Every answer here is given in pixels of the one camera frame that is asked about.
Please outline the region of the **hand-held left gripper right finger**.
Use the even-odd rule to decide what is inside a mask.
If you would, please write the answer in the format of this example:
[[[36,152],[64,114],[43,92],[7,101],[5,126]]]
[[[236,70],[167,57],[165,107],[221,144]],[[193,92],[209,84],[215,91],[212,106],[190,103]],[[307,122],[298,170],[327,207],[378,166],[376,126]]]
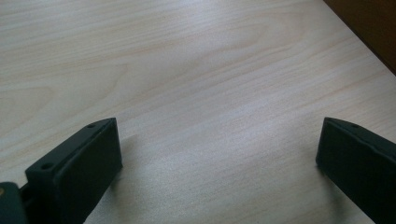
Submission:
[[[396,224],[396,144],[360,125],[326,118],[316,163],[375,224]]]

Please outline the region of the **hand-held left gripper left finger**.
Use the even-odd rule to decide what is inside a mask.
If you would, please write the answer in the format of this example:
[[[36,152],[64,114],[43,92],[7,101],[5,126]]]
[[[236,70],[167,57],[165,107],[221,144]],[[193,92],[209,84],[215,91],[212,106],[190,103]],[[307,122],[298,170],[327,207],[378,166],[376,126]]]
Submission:
[[[83,224],[121,168],[117,120],[83,127],[25,171],[28,215],[34,224]]]

